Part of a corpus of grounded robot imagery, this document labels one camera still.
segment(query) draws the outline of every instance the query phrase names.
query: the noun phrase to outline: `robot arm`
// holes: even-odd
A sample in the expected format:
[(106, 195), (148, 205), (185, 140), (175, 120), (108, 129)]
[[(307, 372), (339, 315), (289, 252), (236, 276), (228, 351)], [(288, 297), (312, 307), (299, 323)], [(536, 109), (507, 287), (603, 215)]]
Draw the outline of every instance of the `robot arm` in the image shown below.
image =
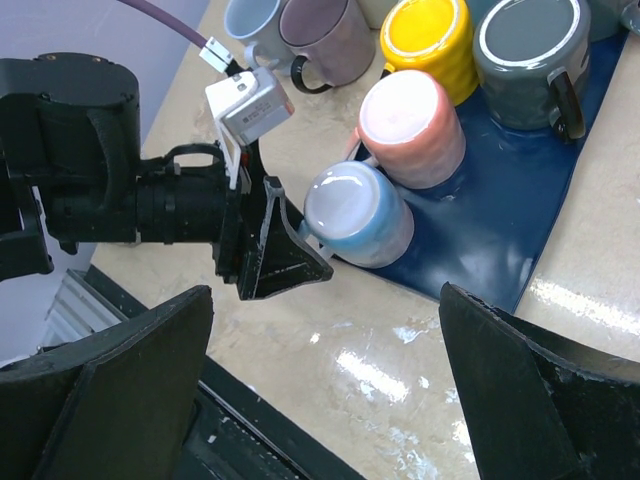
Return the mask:
[[(216, 91), (207, 94), (213, 110)], [(216, 274), (243, 300), (331, 278), (296, 234), (302, 215), (264, 170), (259, 128), (234, 146), (237, 173), (225, 160), (228, 142), (142, 160), (139, 108), (133, 73), (104, 58), (0, 59), (0, 280), (53, 270), (41, 214), (70, 254), (78, 242), (210, 243)], [(233, 123), (216, 125), (237, 138)], [(191, 153), (212, 162), (176, 163)]]

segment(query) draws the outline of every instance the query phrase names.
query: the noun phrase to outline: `pink mug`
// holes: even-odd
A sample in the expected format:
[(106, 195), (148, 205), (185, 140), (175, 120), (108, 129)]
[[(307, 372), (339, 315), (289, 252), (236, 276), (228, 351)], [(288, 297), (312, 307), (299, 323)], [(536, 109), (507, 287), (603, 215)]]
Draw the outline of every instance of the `pink mug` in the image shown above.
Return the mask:
[(402, 70), (367, 93), (347, 152), (360, 141), (397, 183), (434, 187), (462, 163), (466, 140), (444, 88), (428, 73)]

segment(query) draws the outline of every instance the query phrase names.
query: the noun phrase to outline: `white wall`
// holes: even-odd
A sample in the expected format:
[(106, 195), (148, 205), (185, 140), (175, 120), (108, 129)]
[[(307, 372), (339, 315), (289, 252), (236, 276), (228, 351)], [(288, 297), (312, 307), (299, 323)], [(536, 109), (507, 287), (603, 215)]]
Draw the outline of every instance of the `white wall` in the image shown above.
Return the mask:
[[(0, 3), (0, 58), (73, 51), (103, 56), (132, 70), (140, 83), (141, 136), (146, 138), (188, 47), (185, 39), (115, 0)], [(208, 6), (208, 0), (152, 3), (194, 28)], [(47, 246), (54, 273), (0, 283), (0, 363), (33, 353), (62, 276), (68, 268), (86, 270), (95, 248), (84, 245), (77, 256), (69, 256), (49, 237)]]
[(55, 270), (49, 275), (29, 275), (0, 283), (0, 364), (35, 353), (44, 335), (45, 316), (67, 269), (87, 270), (95, 245), (81, 245), (77, 255), (60, 250), (46, 236)]

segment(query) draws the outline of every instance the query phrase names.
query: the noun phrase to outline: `cable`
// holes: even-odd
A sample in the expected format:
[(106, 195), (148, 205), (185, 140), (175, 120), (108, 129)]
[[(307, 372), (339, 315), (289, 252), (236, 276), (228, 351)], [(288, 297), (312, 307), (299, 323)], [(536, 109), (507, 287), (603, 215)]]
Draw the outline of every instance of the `cable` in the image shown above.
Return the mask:
[(181, 22), (170, 13), (165, 12), (160, 7), (147, 2), (147, 0), (118, 0), (125, 5), (129, 5), (142, 13), (149, 15), (157, 21), (164, 23), (167, 27), (184, 38), (189, 40), (198, 48), (204, 48), (207, 45), (207, 39), (196, 32), (193, 28), (184, 22)]
[(135, 8), (136, 10), (150, 16), (154, 20), (163, 23), (174, 32), (182, 35), (196, 47), (200, 48), (200, 57), (220, 73), (224, 72), (229, 77), (232, 77), (237, 73), (245, 71), (245, 69), (235, 61), (229, 50), (227, 50), (227, 48), (224, 47), (224, 45), (218, 42), (215, 38), (211, 37), (207, 41), (206, 38), (196, 32), (189, 25), (181, 22), (170, 13), (162, 10), (160, 7), (149, 3), (147, 0), (118, 1), (132, 8)]

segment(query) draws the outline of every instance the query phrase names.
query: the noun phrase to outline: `blue mug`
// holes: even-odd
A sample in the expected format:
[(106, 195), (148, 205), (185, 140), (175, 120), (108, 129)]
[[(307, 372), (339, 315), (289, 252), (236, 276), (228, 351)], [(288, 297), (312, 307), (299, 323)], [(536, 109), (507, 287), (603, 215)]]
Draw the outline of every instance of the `blue mug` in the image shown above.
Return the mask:
[(413, 238), (413, 214), (393, 184), (364, 162), (337, 163), (318, 175), (304, 202), (299, 233), (323, 245), (324, 258), (336, 254), (364, 268), (398, 260)]

